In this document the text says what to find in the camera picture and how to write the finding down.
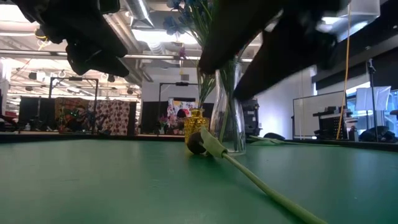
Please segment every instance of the clear glass vase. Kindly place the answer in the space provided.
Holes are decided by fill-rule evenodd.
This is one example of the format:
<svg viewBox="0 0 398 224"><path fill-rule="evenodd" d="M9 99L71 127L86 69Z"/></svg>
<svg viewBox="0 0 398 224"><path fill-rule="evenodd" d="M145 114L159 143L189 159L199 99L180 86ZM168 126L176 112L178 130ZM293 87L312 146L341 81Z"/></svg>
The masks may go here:
<svg viewBox="0 0 398 224"><path fill-rule="evenodd" d="M210 123L210 133L235 156L246 152L242 105L232 97L241 72L242 65L232 62L216 72L217 97Z"/></svg>

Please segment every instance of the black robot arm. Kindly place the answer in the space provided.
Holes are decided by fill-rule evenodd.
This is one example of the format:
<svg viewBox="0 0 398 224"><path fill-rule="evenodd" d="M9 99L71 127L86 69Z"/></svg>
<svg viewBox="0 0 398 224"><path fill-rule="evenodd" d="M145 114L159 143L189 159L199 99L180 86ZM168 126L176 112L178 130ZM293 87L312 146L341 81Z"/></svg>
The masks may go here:
<svg viewBox="0 0 398 224"><path fill-rule="evenodd" d="M83 75L93 69L125 77L128 69L119 58L127 49L103 18L117 12L118 0L12 0L25 17L38 22L40 30L55 44L66 40L68 61Z"/></svg>
<svg viewBox="0 0 398 224"><path fill-rule="evenodd" d="M289 75L311 65L333 65L337 38L318 31L326 12L338 12L350 0L220 0L202 49L199 68L207 74L223 67L260 32L263 43L238 83L234 96L249 100ZM272 32L265 28L277 17Z"/></svg>

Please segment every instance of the blue flower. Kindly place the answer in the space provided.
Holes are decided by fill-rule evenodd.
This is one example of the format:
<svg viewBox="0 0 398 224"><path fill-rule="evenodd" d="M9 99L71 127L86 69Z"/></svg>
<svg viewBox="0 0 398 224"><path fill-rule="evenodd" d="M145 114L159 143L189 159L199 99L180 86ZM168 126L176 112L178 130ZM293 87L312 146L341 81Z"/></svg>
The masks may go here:
<svg viewBox="0 0 398 224"><path fill-rule="evenodd" d="M173 9L179 9L180 8L180 3L182 2L182 0L167 0L167 7Z"/></svg>
<svg viewBox="0 0 398 224"><path fill-rule="evenodd" d="M164 19L163 28L167 31L168 35L173 35L176 32L181 34L185 33L172 16L168 16Z"/></svg>
<svg viewBox="0 0 398 224"><path fill-rule="evenodd" d="M188 23L192 23L192 17L191 17L191 12L190 9L187 5L185 5L185 8L182 9L181 11L181 16L178 18L178 20L182 23L185 24Z"/></svg>

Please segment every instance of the yellow vase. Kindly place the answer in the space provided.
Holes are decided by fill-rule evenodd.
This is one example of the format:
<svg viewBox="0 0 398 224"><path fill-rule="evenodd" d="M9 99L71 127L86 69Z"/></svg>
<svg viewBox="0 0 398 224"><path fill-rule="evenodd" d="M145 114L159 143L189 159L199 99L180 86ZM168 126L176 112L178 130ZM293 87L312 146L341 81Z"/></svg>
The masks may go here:
<svg viewBox="0 0 398 224"><path fill-rule="evenodd" d="M200 132L200 128L204 126L209 129L210 119L203 117L204 109L190 109L191 117L185 118L184 131L185 131L185 143L188 143L191 134Z"/></svg>

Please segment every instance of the green table surface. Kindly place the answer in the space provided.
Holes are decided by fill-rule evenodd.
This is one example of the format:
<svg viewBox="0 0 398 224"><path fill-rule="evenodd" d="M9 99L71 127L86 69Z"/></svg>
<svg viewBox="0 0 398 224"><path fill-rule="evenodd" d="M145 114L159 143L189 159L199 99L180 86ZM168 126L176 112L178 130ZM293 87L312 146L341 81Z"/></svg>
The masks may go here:
<svg viewBox="0 0 398 224"><path fill-rule="evenodd" d="M398 223L398 154L248 146L237 159L328 223ZM228 161L182 142L0 145L0 223L300 223Z"/></svg>

